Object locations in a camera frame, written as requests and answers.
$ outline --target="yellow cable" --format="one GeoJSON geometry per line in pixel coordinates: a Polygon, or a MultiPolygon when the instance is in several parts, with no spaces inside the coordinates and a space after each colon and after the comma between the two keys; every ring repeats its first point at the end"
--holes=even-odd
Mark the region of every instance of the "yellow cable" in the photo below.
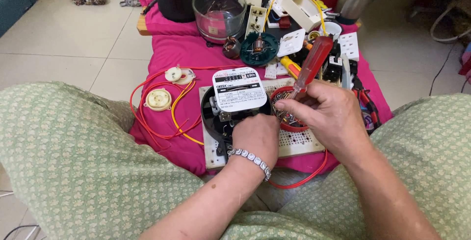
{"type": "MultiPolygon", "coordinates": [[[[179,129],[180,132],[183,132],[181,129],[180,129],[180,125],[178,125],[177,123],[177,120],[175,119],[175,106],[177,105],[177,102],[183,97],[185,96],[188,92],[190,92],[190,90],[195,86],[196,84],[196,81],[193,81],[191,83],[189,83],[185,89],[180,93],[180,95],[177,97],[177,99],[175,99],[175,102],[173,103],[172,105],[172,108],[171,108],[171,113],[172,113],[172,120],[173,120],[173,123],[175,123],[175,126],[177,127],[177,129],[179,129]]],[[[183,136],[187,137],[188,139],[196,142],[196,143],[199,143],[201,145],[204,145],[204,143],[198,141],[198,140],[195,140],[193,139],[192,137],[188,136],[186,133],[183,134],[183,136]]]]}
{"type": "MultiPolygon", "coordinates": [[[[322,25],[322,28],[324,29],[324,35],[325,35],[326,34],[326,26],[324,25],[324,18],[322,17],[322,9],[315,0],[311,0],[311,1],[315,4],[317,9],[319,10],[319,16],[321,17],[321,25],[322,25]]],[[[274,2],[275,2],[275,0],[273,0],[271,2],[270,6],[268,7],[267,15],[265,16],[265,21],[263,23],[263,31],[265,31],[265,25],[267,24],[268,14],[270,14],[271,6],[273,5],[274,2]]]]}

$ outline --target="white gear part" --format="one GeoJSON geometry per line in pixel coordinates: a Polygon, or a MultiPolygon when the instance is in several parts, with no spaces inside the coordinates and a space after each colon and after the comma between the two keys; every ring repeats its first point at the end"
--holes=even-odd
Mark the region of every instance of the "white gear part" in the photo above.
{"type": "Polygon", "coordinates": [[[196,74],[190,68],[180,68],[181,70],[181,77],[177,81],[173,81],[172,83],[176,83],[178,85],[189,84],[193,79],[196,78],[196,74]]]}
{"type": "Polygon", "coordinates": [[[165,88],[162,88],[150,91],[145,98],[144,106],[153,111],[164,111],[170,109],[171,104],[172,96],[165,88]]]}
{"type": "Polygon", "coordinates": [[[165,79],[167,81],[178,81],[181,78],[182,72],[180,66],[172,67],[165,71],[165,79]]]}

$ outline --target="silver bracelet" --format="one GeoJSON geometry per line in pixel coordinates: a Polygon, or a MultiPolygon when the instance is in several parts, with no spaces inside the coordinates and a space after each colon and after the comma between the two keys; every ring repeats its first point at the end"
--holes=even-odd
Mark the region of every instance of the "silver bracelet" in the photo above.
{"type": "Polygon", "coordinates": [[[265,173],[265,179],[263,181],[268,181],[268,179],[270,179],[271,177],[270,168],[267,166],[265,162],[262,161],[262,159],[260,159],[259,157],[256,157],[255,154],[249,153],[248,151],[242,150],[242,149],[231,149],[227,152],[227,154],[229,155],[229,157],[231,157],[232,155],[240,155],[249,159],[250,161],[254,162],[256,165],[260,166],[260,169],[265,173]]]}

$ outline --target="red wire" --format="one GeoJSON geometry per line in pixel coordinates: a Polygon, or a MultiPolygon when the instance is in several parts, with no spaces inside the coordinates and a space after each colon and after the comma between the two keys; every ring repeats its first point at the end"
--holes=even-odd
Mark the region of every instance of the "red wire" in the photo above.
{"type": "MultiPolygon", "coordinates": [[[[233,68],[238,68],[238,67],[244,67],[244,66],[239,66],[239,65],[226,65],[226,66],[220,66],[220,67],[217,67],[217,66],[211,66],[211,67],[180,67],[180,68],[190,68],[190,69],[194,69],[194,70],[207,70],[207,69],[221,69],[223,70],[223,68],[228,68],[228,67],[233,67],[233,68]]],[[[146,120],[145,120],[145,117],[144,117],[144,113],[143,113],[143,103],[145,102],[145,98],[147,96],[147,94],[150,92],[150,90],[152,90],[153,88],[155,87],[158,87],[158,86],[162,86],[162,85],[171,85],[173,87],[176,87],[178,90],[180,90],[180,95],[181,97],[180,98],[183,98],[183,96],[185,96],[185,94],[187,94],[196,84],[196,81],[193,81],[192,83],[190,83],[186,88],[183,88],[181,86],[178,86],[178,85],[175,85],[169,81],[163,81],[163,82],[158,82],[156,84],[153,84],[151,86],[149,86],[143,93],[142,93],[142,97],[141,97],[141,101],[139,102],[139,113],[140,113],[140,116],[141,118],[138,117],[138,115],[136,114],[136,112],[134,111],[133,109],[133,106],[132,106],[132,97],[134,95],[134,93],[136,92],[137,89],[139,89],[141,86],[144,86],[146,83],[150,82],[151,80],[153,80],[154,78],[156,78],[157,76],[163,74],[165,71],[160,71],[156,74],[153,74],[151,77],[149,77],[147,80],[145,80],[144,82],[142,82],[140,85],[138,85],[131,93],[131,96],[130,96],[130,99],[129,99],[129,103],[130,103],[130,107],[131,107],[131,111],[134,115],[134,117],[136,117],[136,120],[142,125],[142,127],[145,129],[145,131],[150,135],[150,137],[152,138],[152,141],[154,141],[154,143],[160,148],[160,149],[164,149],[164,147],[162,147],[155,139],[154,136],[156,137],[159,137],[159,138],[162,138],[162,139],[171,139],[173,137],[176,137],[176,136],[180,136],[186,132],[188,132],[189,130],[195,128],[199,123],[201,123],[201,116],[198,117],[198,119],[190,126],[190,128],[187,128],[186,130],[182,130],[182,132],[180,132],[180,129],[182,128],[182,126],[188,122],[189,119],[187,119],[184,123],[182,123],[180,125],[179,128],[177,128],[177,130],[175,131],[175,133],[173,135],[161,135],[161,134],[158,134],[156,133],[155,131],[153,131],[150,126],[147,124],[146,120]]]]}
{"type": "Polygon", "coordinates": [[[296,183],[291,184],[291,185],[279,185],[279,184],[274,183],[271,180],[268,180],[268,182],[270,184],[272,184],[273,186],[275,186],[277,188],[280,188],[280,189],[293,189],[293,188],[299,187],[299,186],[303,185],[304,183],[306,183],[307,181],[311,180],[313,177],[315,177],[324,168],[324,166],[327,163],[327,154],[328,154],[328,152],[327,152],[327,149],[326,149],[326,156],[324,157],[324,161],[321,164],[321,166],[316,171],[314,171],[310,176],[306,177],[305,179],[303,179],[299,182],[296,182],[296,183]]]}

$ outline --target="red bowl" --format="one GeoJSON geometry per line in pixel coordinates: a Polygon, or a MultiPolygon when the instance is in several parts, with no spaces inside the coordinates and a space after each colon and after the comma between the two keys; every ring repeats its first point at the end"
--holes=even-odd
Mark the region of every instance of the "red bowl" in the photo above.
{"type": "MultiPolygon", "coordinates": [[[[293,87],[288,85],[288,86],[282,86],[282,87],[276,89],[270,96],[270,100],[272,101],[272,103],[273,103],[273,99],[275,98],[275,95],[277,95],[278,93],[281,93],[281,92],[285,92],[285,91],[293,91],[293,87]]],[[[303,132],[303,131],[307,130],[309,127],[307,127],[307,126],[293,127],[293,126],[290,126],[288,124],[281,123],[280,128],[282,130],[285,130],[285,131],[288,131],[288,132],[300,133],[300,132],[303,132]]]]}

